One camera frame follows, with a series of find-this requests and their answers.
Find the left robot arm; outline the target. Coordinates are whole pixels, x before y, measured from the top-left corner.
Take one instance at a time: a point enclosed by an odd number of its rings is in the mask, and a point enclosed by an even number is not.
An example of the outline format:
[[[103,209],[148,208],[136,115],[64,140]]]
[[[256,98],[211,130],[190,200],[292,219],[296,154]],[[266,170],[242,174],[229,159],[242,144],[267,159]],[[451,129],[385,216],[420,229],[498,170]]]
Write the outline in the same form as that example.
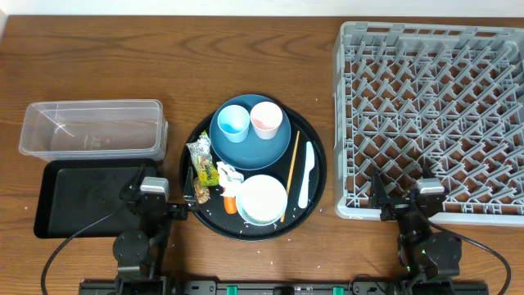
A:
[[[183,186],[183,203],[170,203],[169,181],[145,175],[145,166],[120,190],[124,207],[138,216],[136,229],[122,232],[113,244],[118,275],[116,294],[182,294],[183,287],[171,276],[161,273],[171,225],[186,220],[199,207],[193,187],[193,168]]]

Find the white tissue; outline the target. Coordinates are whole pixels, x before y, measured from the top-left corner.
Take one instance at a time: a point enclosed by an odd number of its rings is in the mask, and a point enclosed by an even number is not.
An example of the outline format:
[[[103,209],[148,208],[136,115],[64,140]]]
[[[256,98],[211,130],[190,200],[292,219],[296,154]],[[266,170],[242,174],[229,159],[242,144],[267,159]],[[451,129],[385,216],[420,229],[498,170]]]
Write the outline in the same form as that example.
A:
[[[236,197],[244,182],[244,175],[223,161],[218,161],[216,165],[219,173],[219,185],[223,188],[222,196]]]

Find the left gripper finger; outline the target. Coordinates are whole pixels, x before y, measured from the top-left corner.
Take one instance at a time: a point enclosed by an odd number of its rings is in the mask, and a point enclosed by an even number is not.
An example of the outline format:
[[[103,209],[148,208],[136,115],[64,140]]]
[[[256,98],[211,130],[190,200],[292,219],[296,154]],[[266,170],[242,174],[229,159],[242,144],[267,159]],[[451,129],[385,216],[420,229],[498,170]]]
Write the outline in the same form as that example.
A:
[[[145,178],[145,165],[141,164],[137,172],[120,190],[119,198],[121,200],[131,200],[133,196],[140,190],[140,185]]]
[[[188,211],[198,211],[199,203],[193,186],[193,168],[188,167],[185,184],[183,187],[183,198]]]

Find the orange carrot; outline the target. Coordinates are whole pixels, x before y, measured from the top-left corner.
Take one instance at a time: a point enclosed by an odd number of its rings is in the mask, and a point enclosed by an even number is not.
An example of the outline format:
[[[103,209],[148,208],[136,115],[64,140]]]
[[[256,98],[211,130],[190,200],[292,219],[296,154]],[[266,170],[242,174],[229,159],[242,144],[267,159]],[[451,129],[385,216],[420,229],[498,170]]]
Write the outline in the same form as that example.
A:
[[[224,209],[229,215],[237,213],[237,204],[235,197],[224,197]]]

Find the light blue rice bowl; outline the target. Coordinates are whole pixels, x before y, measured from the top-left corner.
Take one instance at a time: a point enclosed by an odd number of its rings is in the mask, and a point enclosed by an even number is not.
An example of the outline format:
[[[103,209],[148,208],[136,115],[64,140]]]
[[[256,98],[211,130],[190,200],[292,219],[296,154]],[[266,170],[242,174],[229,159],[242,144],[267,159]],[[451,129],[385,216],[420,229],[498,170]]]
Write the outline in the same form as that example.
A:
[[[254,175],[240,186],[236,196],[237,211],[248,224],[271,225],[287,209],[287,191],[282,183],[269,175]]]

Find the green snack wrapper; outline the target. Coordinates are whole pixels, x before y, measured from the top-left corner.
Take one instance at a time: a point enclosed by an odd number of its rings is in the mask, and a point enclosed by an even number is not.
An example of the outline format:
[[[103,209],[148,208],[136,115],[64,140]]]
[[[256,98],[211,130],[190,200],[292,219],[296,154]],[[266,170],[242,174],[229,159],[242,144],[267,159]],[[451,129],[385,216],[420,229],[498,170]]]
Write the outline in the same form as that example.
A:
[[[204,187],[217,186],[219,184],[219,173],[215,168],[210,152],[210,138],[203,131],[195,142],[187,143],[192,164],[197,172],[200,184]]]

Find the dried brown mushroom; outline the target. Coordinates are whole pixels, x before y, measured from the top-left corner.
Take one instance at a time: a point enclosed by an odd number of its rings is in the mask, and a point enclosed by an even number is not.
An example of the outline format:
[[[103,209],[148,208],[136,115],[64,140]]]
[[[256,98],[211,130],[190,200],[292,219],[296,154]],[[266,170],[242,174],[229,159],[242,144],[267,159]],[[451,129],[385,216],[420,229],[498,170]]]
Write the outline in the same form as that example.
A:
[[[198,203],[204,204],[208,202],[210,200],[210,190],[201,184],[198,177],[192,183]]]

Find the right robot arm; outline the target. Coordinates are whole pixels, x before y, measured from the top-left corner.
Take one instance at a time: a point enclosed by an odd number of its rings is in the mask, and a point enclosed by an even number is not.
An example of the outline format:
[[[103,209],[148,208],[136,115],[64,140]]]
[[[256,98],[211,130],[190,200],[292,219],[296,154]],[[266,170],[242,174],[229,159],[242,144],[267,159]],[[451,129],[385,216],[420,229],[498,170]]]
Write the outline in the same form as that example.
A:
[[[404,197],[391,197],[378,170],[373,170],[369,205],[381,210],[382,221],[399,226],[397,254],[408,270],[389,283],[386,294],[453,294],[451,278],[460,273],[462,242],[452,234],[434,232],[429,218],[443,211],[447,189],[428,169]]]

